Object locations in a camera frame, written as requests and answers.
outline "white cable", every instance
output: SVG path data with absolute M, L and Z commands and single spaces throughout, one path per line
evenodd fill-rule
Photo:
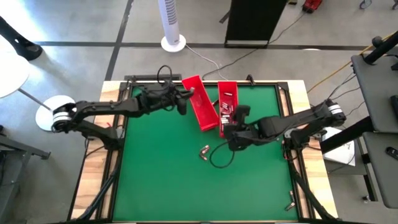
M 190 48 L 188 45 L 185 45 L 185 46 L 187 46 L 188 49 L 190 49 L 190 50 L 191 50 L 194 54 L 196 54 L 197 56 L 199 56 L 199 57 L 205 59 L 205 60 L 208 61 L 208 62 L 211 62 L 211 63 L 215 64 L 216 67 L 217 67 L 217 70 L 218 70 L 218 71 L 217 71 L 217 72 L 218 72 L 218 75 L 219 75 L 221 78 L 223 78 L 223 79 L 225 79 L 225 80 L 228 80 L 227 78 L 225 78 L 224 76 L 221 75 L 221 73 L 220 73 L 220 68 L 219 68 L 219 66 L 218 66 L 218 64 L 217 64 L 216 62 L 214 62 L 214 61 L 212 61 L 212 60 L 210 60 L 210 59 L 208 59 L 208 58 L 206 58 L 206 57 L 200 55 L 198 52 L 194 51 L 194 50 L 193 50 L 192 48 Z

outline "red tray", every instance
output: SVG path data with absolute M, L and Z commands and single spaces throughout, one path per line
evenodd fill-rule
M 221 112 L 227 111 L 226 109 L 223 109 L 223 103 L 226 103 L 229 105 L 229 111 L 230 111 L 230 118 L 232 118 L 233 110 L 236 108 L 238 105 L 238 84 L 236 82 L 218 82 L 218 105 L 220 107 L 220 137 L 224 137 L 224 132 L 223 132 L 223 127 L 221 123 L 221 117 L 222 114 Z
M 215 128 L 219 122 L 218 115 L 214 106 L 211 104 L 200 76 L 195 75 L 193 77 L 183 79 L 182 84 L 186 90 L 191 89 L 191 87 L 195 88 L 193 96 L 191 96 L 189 100 L 191 101 L 195 116 L 197 117 L 200 130 L 207 131 Z

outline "green mat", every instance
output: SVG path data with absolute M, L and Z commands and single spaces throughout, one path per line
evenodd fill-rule
M 206 90 L 218 99 L 216 87 Z M 240 86 L 239 104 L 251 106 L 247 122 L 279 114 L 273 86 Z M 281 142 L 237 152 L 225 169 L 199 158 L 203 146 L 222 142 L 218 128 L 200 131 L 190 104 L 185 116 L 129 119 L 114 221 L 297 220 L 296 209 L 284 210 L 292 184 Z M 219 165 L 230 157 L 227 146 L 213 156 Z

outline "gray floor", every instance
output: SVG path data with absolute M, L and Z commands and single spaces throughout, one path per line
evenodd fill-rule
M 0 15 L 27 38 L 41 42 L 115 42 L 127 0 L 31 0 L 1 1 Z M 287 6 L 273 38 L 300 14 L 299 5 Z M 274 44 L 287 45 L 369 45 L 375 35 L 396 31 L 398 11 L 392 11 L 392 0 L 374 1 L 365 11 L 358 9 L 360 0 L 324 1 L 314 14 L 307 14 Z M 181 33 L 188 43 L 224 42 L 226 23 L 218 21 L 229 9 L 230 0 L 177 0 Z M 163 36 L 156 0 L 135 0 L 132 4 L 123 42 L 159 42 Z M 0 50 L 12 50 L 0 37 Z M 98 100 L 113 47 L 44 47 L 45 53 L 31 61 L 31 73 L 23 88 L 41 100 L 57 94 L 75 100 Z M 225 65 L 247 49 L 195 49 L 200 54 Z M 344 63 L 355 51 L 258 50 L 237 64 L 221 71 L 235 80 L 252 74 L 258 80 L 305 80 L 313 86 Z M 168 64 L 183 77 L 204 74 L 215 69 L 212 63 L 185 49 L 168 54 L 159 48 L 122 47 L 114 67 L 112 80 L 125 75 L 154 74 Z M 351 68 L 319 86 L 309 95 L 317 104 L 351 73 Z M 216 73 L 209 79 L 219 79 Z M 336 96 L 356 88 L 350 81 Z M 346 113 L 357 107 L 363 98 L 359 91 L 337 100 Z M 73 190 L 83 159 L 83 138 L 78 133 L 51 134 L 41 131 L 34 121 L 38 106 L 20 93 L 0 99 L 0 124 L 8 135 L 20 142 L 46 151 L 48 161 L 34 158 L 29 163 L 21 192 L 17 197 L 12 219 L 28 223 L 59 222 L 66 219 Z M 349 126 L 367 116 L 366 107 L 353 112 Z M 382 202 L 364 204 L 366 195 L 362 178 L 330 176 L 339 217 L 344 220 L 373 223 L 394 223 L 398 211 Z

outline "red object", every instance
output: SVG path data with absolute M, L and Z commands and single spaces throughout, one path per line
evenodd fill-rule
M 322 0 L 305 0 L 303 5 L 303 11 L 307 13 L 313 13 L 318 9 L 319 5 L 322 3 Z
M 218 105 L 220 107 L 220 137 L 224 137 L 224 132 L 222 128 L 222 123 L 221 123 L 221 112 L 225 109 L 223 109 L 223 103 L 226 103 L 229 105 L 229 108 L 232 109 L 236 108 L 238 105 L 238 84 L 236 82 L 218 82 Z M 232 118 L 233 110 L 230 111 L 230 118 Z
M 186 90 L 189 90 L 192 87 L 195 88 L 193 96 L 191 96 L 189 100 L 191 101 L 195 116 L 197 117 L 200 130 L 207 131 L 215 128 L 218 124 L 218 115 L 214 106 L 211 104 L 200 76 L 195 75 L 193 77 L 183 79 L 182 84 Z

